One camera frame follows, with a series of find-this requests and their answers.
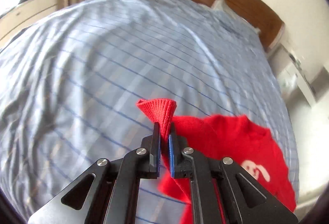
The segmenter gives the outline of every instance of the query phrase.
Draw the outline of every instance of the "floor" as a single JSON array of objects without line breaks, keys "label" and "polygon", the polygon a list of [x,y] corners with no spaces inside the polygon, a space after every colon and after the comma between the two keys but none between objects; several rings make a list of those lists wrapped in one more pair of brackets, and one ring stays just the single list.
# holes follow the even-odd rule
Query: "floor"
[{"label": "floor", "polygon": [[324,70],[312,86],[318,99],[312,108],[299,90],[287,103],[299,157],[300,203],[315,198],[329,181],[329,74]]}]

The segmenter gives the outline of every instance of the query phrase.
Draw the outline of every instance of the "wrinkled fabric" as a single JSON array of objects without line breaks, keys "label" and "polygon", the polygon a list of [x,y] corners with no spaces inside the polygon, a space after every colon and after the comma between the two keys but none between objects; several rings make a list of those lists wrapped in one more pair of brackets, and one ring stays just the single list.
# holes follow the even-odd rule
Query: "wrinkled fabric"
[{"label": "wrinkled fabric", "polygon": [[[246,114],[268,127],[298,193],[278,83],[258,36],[224,12],[86,0],[16,36],[0,53],[0,80],[0,188],[25,220],[99,158],[138,148],[153,125],[135,103],[157,97],[177,101],[176,115]],[[179,222],[184,202],[157,184],[141,181],[136,223]]]}]

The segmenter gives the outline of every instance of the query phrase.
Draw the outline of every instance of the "pillow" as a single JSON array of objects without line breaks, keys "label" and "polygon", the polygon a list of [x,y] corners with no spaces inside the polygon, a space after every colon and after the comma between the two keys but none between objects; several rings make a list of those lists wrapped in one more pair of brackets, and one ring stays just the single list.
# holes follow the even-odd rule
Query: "pillow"
[{"label": "pillow", "polygon": [[215,0],[211,6],[213,10],[220,10],[226,12],[228,15],[230,15],[233,19],[241,21],[243,24],[248,26],[250,29],[252,29],[256,34],[260,34],[261,30],[257,27],[252,26],[248,21],[239,15],[237,15],[234,10],[232,10],[225,2],[225,0]]}]

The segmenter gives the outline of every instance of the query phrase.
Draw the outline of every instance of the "silver bolt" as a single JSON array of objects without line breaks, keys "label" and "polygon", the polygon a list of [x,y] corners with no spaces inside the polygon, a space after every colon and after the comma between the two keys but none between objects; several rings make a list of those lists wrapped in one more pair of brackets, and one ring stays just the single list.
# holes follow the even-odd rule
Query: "silver bolt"
[{"label": "silver bolt", "polygon": [[100,158],[100,159],[98,159],[97,164],[99,166],[104,166],[107,164],[107,160],[105,158]]},{"label": "silver bolt", "polygon": [[141,154],[145,154],[145,153],[146,153],[146,149],[145,149],[145,148],[138,148],[138,149],[136,150],[136,153],[139,154],[139,155],[141,155]]},{"label": "silver bolt", "polygon": [[223,163],[226,165],[230,165],[233,163],[233,160],[230,157],[225,157],[225,158],[223,158]]},{"label": "silver bolt", "polygon": [[186,147],[186,148],[184,148],[183,151],[184,151],[184,153],[187,153],[187,154],[191,154],[194,152],[193,148],[191,148],[191,147]]}]

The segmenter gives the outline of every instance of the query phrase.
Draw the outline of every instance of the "triangular cutout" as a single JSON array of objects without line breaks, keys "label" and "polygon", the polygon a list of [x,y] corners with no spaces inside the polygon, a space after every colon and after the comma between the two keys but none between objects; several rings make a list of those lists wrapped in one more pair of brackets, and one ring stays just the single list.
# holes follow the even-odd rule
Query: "triangular cutout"
[{"label": "triangular cutout", "polygon": [[266,197],[244,175],[236,174],[236,180],[249,208],[266,202]]},{"label": "triangular cutout", "polygon": [[85,176],[76,186],[73,187],[72,190],[63,196],[61,202],[75,210],[80,210],[86,200],[94,179],[94,174]]}]

